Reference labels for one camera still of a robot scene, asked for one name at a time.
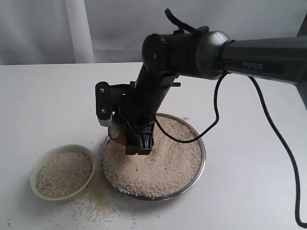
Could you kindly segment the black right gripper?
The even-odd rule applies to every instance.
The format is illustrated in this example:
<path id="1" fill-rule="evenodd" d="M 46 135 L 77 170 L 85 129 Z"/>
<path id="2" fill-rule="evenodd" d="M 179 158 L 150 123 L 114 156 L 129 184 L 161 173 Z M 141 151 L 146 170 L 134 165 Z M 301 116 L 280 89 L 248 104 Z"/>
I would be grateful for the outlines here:
<path id="1" fill-rule="evenodd" d="M 114 124 L 115 89 L 105 81 L 96 84 L 95 107 L 99 124 L 110 127 L 109 134 L 125 134 L 126 155 L 149 155 L 152 151 L 154 117 L 176 78 L 173 73 L 154 75 L 142 68 L 136 81 L 125 91 Z"/>

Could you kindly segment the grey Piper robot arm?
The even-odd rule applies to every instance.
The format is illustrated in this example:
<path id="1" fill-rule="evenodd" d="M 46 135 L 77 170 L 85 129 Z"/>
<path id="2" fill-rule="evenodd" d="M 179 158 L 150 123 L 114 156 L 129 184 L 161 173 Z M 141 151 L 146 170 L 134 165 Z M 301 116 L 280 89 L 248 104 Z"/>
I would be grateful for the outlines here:
<path id="1" fill-rule="evenodd" d="M 307 99 L 307 39 L 235 41 L 225 33 L 152 34 L 142 45 L 142 68 L 129 84 L 95 86 L 101 126 L 125 124 L 126 154 L 147 155 L 154 145 L 154 118 L 178 76 L 216 80 L 236 73 L 293 84 Z"/>

